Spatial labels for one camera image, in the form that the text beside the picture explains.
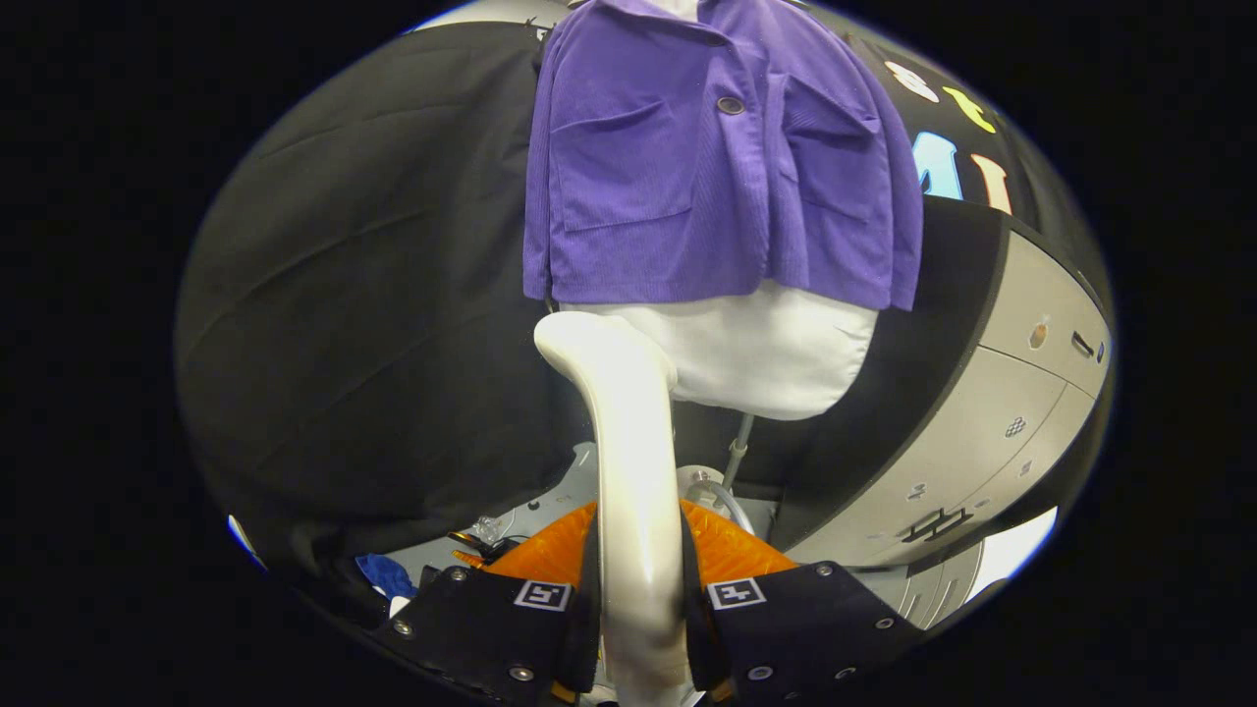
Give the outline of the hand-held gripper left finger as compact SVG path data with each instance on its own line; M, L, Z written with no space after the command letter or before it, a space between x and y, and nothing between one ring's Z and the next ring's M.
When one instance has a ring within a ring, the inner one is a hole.
M444 569L388 619L388 654L481 703L576 703L600 662L598 506L494 564Z

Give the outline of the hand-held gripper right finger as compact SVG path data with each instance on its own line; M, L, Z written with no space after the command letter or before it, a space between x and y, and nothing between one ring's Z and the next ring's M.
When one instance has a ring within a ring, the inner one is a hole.
M680 520L688 676L710 702L815 698L923 643L835 561L796 564L689 501Z

